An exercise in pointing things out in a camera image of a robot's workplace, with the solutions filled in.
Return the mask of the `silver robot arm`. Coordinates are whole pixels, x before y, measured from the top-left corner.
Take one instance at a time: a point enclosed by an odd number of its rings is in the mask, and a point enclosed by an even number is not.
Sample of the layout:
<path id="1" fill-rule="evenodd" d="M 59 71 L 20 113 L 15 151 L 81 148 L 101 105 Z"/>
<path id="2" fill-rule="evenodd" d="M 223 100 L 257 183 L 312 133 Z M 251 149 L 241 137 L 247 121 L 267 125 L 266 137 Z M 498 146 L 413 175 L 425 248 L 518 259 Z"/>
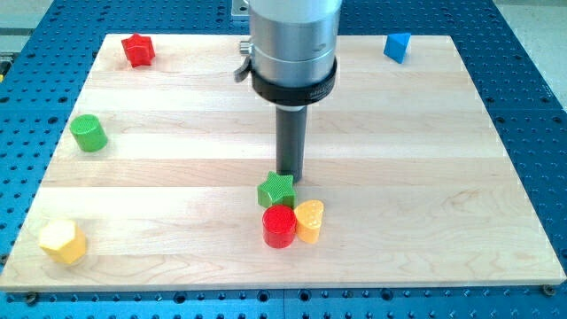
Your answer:
<path id="1" fill-rule="evenodd" d="M 316 103 L 334 87 L 341 0 L 249 0 L 250 38 L 236 82 L 286 111 Z"/>

